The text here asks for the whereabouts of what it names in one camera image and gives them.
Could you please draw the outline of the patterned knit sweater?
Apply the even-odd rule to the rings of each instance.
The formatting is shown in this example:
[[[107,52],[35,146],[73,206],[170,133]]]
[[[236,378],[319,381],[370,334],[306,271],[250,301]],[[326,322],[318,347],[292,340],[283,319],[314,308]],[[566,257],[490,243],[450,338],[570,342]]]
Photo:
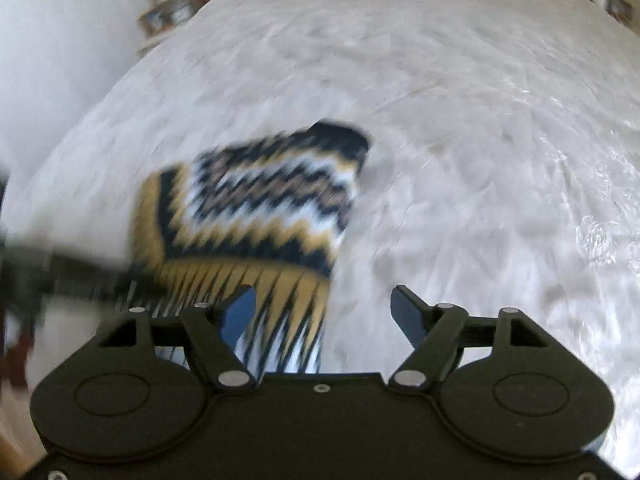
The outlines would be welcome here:
[[[234,351],[254,374],[320,367],[332,271],[368,136],[317,122],[199,154],[141,185],[131,255],[168,292],[163,315],[253,287]]]

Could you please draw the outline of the white floral bedspread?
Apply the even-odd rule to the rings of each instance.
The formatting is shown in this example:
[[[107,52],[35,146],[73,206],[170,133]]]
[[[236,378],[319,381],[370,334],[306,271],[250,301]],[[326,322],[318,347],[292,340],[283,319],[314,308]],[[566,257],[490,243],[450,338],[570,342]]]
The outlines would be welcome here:
[[[163,166],[307,127],[372,146],[321,367],[390,374],[390,290],[522,309],[614,392],[603,457],[639,471],[639,38],[586,0],[214,0],[67,133],[4,218],[127,255]]]

